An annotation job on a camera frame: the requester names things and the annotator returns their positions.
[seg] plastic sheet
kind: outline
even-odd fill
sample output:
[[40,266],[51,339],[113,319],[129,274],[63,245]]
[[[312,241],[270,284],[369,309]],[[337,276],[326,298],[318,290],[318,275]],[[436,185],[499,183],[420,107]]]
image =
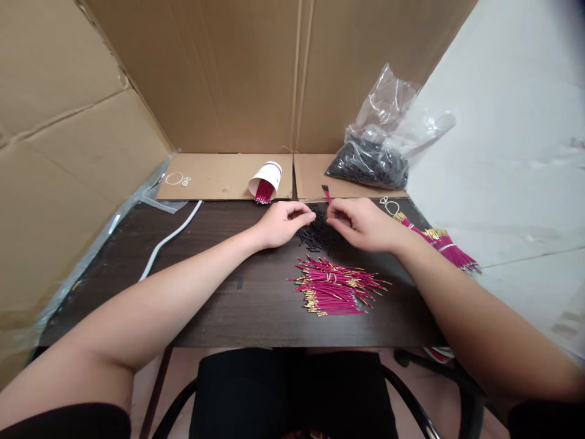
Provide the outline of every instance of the plastic sheet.
[[455,126],[450,113],[435,118],[409,109],[419,86],[394,76],[388,64],[346,129],[344,146],[325,175],[363,185],[399,190],[408,181],[408,159],[417,149]]

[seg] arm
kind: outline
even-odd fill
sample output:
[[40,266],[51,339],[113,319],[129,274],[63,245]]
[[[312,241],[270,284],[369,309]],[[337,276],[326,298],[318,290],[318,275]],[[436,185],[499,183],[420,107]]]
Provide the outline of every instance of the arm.
[[585,377],[576,364],[417,233],[368,199],[336,199],[327,213],[350,244],[398,258],[457,359],[503,413],[528,399],[583,397]]
[[130,411],[134,374],[177,336],[245,259],[281,246],[314,220],[300,202],[274,204],[254,227],[132,285],[100,306],[0,393],[0,429],[64,405]]

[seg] wooden desk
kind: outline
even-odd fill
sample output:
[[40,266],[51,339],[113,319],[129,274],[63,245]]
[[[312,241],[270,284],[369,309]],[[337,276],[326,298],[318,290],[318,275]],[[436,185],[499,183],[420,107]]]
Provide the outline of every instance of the wooden desk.
[[[419,227],[427,222],[409,199],[396,200]],[[40,346],[55,343],[95,308],[140,277],[153,248],[191,213],[175,215],[140,204],[130,211],[49,320]],[[159,252],[152,273],[200,253],[255,224],[266,206],[250,201],[205,202],[192,222]],[[306,249],[299,239],[259,252],[240,265],[174,340],[173,346],[438,346],[444,339],[412,280],[398,261],[347,243],[331,249],[333,263],[379,273],[393,283],[365,315],[308,313],[302,293],[285,280]]]

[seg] black shorts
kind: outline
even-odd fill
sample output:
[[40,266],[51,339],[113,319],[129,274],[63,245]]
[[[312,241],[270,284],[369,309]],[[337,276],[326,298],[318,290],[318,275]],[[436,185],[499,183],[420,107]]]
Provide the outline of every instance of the black shorts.
[[280,438],[298,430],[396,438],[378,354],[247,348],[200,362],[191,439]]

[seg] paper cup with pink wires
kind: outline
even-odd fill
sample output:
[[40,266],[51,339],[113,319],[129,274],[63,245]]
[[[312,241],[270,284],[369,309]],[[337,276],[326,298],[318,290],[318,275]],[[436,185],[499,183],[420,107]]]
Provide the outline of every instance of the paper cup with pink wires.
[[282,168],[276,162],[266,162],[250,179],[248,189],[259,204],[269,204],[278,194]]

